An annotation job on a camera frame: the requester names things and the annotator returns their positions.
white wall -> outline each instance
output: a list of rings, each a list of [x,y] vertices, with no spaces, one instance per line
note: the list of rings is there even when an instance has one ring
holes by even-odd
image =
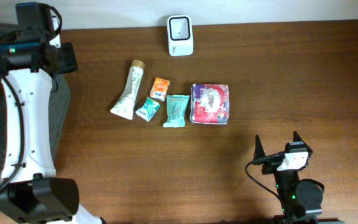
[[[0,22],[16,23],[15,3],[0,0]],[[358,0],[40,0],[55,6],[64,29],[164,26],[172,14],[194,25],[358,19]]]

red and purple package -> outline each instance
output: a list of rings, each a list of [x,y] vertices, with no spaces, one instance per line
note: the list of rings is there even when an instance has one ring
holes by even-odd
[[[193,124],[227,124],[229,119],[229,87],[215,84],[193,84],[191,114]]]

teal packet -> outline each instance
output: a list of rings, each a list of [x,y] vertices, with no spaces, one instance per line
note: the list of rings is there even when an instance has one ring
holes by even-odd
[[[147,97],[144,105],[141,108],[137,109],[135,114],[143,120],[149,122],[159,108],[160,104],[157,101]]]
[[[164,128],[180,128],[186,125],[185,111],[190,96],[168,95],[167,96],[167,113],[168,121],[164,123]]]

wood grain surface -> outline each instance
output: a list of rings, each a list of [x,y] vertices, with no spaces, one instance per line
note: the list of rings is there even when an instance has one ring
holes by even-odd
[[[57,152],[58,177],[75,179],[80,202],[107,223],[260,223],[279,201],[244,172],[259,134],[267,154],[292,132],[314,150],[300,178],[326,186],[321,218],[358,223],[358,21],[195,26],[195,50],[171,57],[164,27],[64,30],[78,71],[65,75],[71,102]],[[131,60],[145,63],[135,108],[155,77],[168,94],[193,83],[229,85],[227,126],[163,128],[109,112]],[[250,173],[274,188],[261,167]],[[0,213],[0,223],[12,221]]]

brown cap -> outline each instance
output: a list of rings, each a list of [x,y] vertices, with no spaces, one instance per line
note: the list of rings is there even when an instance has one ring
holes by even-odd
[[[144,63],[141,62],[140,60],[133,60],[132,66],[136,66],[144,70]]]

